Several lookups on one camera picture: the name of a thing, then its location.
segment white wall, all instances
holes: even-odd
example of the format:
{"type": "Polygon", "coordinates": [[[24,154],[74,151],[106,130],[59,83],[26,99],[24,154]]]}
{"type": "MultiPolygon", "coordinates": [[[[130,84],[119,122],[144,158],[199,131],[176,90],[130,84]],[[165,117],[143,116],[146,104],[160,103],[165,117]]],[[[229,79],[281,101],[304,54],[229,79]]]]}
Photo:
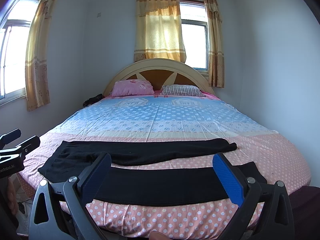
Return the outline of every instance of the white wall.
{"type": "Polygon", "coordinates": [[[82,107],[83,33],[87,4],[57,0],[47,45],[51,103],[32,112],[25,98],[0,106],[0,134],[21,130],[16,145],[32,135],[43,135],[82,107]]]}
{"type": "MultiPolygon", "coordinates": [[[[102,93],[111,79],[133,63],[135,45],[136,0],[99,0],[90,5],[85,34],[84,100],[102,93]]],[[[218,0],[223,19],[226,80],[224,89],[215,89],[218,97],[240,106],[242,70],[240,29],[232,0],[218,0]]]]}
{"type": "Polygon", "coordinates": [[[302,152],[320,186],[320,25],[303,0],[238,0],[240,111],[302,152]]]}

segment headboard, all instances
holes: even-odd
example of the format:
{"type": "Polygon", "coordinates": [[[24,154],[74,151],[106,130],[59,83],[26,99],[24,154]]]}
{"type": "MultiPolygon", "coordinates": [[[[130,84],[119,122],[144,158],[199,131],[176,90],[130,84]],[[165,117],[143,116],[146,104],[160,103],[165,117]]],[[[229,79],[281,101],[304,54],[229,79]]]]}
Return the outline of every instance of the headboard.
{"type": "Polygon", "coordinates": [[[120,71],[108,84],[103,95],[109,95],[115,82],[126,79],[148,80],[154,90],[160,90],[163,85],[194,85],[214,94],[208,81],[195,69],[171,59],[152,58],[133,63],[120,71]]]}

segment black cloth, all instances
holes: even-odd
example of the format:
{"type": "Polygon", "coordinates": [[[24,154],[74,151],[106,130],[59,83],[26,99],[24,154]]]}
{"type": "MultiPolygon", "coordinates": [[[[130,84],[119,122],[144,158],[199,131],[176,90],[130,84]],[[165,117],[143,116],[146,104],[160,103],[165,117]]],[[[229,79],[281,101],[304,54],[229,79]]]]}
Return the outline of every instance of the black cloth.
{"type": "MultiPolygon", "coordinates": [[[[78,176],[101,152],[121,165],[143,165],[176,158],[232,151],[224,139],[161,143],[63,142],[38,171],[51,182],[78,176]]],[[[238,166],[246,177],[266,183],[253,162],[238,166]]],[[[144,206],[176,206],[227,198],[213,168],[132,170],[111,167],[96,199],[144,206]]]]}
{"type": "Polygon", "coordinates": [[[102,152],[111,155],[112,163],[135,166],[230,152],[236,149],[236,143],[230,144],[222,138],[174,142],[63,141],[42,168],[56,166],[57,169],[63,171],[70,166],[81,166],[83,161],[90,162],[102,152]]]}
{"type": "Polygon", "coordinates": [[[97,96],[93,97],[93,98],[89,98],[88,100],[84,101],[84,103],[82,104],[83,107],[87,107],[89,105],[93,105],[97,102],[99,102],[100,100],[102,100],[104,97],[104,95],[102,94],[98,94],[97,96]]]}

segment bed sheet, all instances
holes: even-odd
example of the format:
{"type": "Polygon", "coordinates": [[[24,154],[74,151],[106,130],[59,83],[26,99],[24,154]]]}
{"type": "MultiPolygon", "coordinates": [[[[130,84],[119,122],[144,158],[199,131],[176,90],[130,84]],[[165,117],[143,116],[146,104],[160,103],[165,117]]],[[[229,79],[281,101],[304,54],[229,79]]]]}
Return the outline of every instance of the bed sheet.
{"type": "MultiPolygon", "coordinates": [[[[254,161],[268,183],[282,180],[289,194],[310,183],[310,170],[303,156],[276,131],[214,98],[159,95],[105,98],[76,112],[41,136],[40,147],[26,156],[25,169],[19,178],[25,191],[33,195],[43,179],[37,169],[62,140],[153,142],[214,138],[237,143],[236,151],[225,153],[233,165],[254,161]]],[[[145,170],[211,167],[212,155],[141,166],[112,166],[145,170]]],[[[132,183],[137,187],[150,187],[143,181],[132,183]]],[[[168,185],[164,190],[170,193],[171,187],[178,186],[168,185]]],[[[251,224],[257,221],[262,206],[263,203],[257,206],[251,224]]],[[[148,237],[151,231],[157,230],[175,239],[215,239],[232,218],[237,205],[229,199],[176,207],[94,200],[87,204],[87,209],[97,225],[123,236],[148,237]]]]}

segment blue gripper pad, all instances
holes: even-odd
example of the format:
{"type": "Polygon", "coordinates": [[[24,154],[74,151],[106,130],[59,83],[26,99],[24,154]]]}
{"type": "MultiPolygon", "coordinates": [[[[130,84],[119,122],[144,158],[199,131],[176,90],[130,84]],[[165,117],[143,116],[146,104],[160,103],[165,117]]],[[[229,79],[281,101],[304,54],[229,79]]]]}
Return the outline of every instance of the blue gripper pad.
{"type": "Polygon", "coordinates": [[[239,180],[233,174],[231,166],[223,153],[215,154],[212,159],[212,166],[217,174],[224,190],[228,194],[231,202],[237,204],[239,207],[244,201],[244,189],[239,180]]]}
{"type": "Polygon", "coordinates": [[[100,189],[104,178],[108,175],[111,167],[111,156],[109,154],[100,154],[100,156],[86,167],[79,175],[78,192],[82,206],[91,203],[100,189]]]}

